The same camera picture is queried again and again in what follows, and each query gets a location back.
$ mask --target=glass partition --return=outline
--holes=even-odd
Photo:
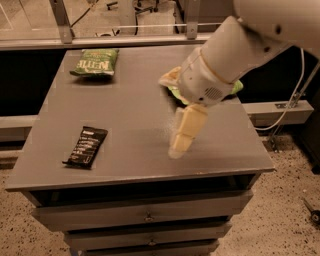
[[[74,37],[174,35],[175,1],[64,0]]]
[[[61,47],[204,41],[229,15],[232,0],[0,0],[0,47],[28,39]]]
[[[59,38],[48,0],[0,0],[0,40]]]

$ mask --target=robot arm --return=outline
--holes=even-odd
[[[191,104],[176,114],[172,158],[188,150],[205,124],[206,108],[229,95],[248,71],[291,45],[320,56],[320,1],[234,0],[234,6],[241,18],[228,17],[181,65],[177,87]]]

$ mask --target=yellow object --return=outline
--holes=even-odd
[[[207,118],[207,108],[200,104],[191,104],[184,110],[179,110],[179,113],[176,114],[176,131],[170,143],[169,156],[171,158],[180,158],[189,149]]]

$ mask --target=chip bag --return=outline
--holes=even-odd
[[[113,76],[118,49],[85,49],[71,75],[81,77]]]

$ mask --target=black wall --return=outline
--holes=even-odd
[[[0,116],[38,114],[65,51],[0,52]]]

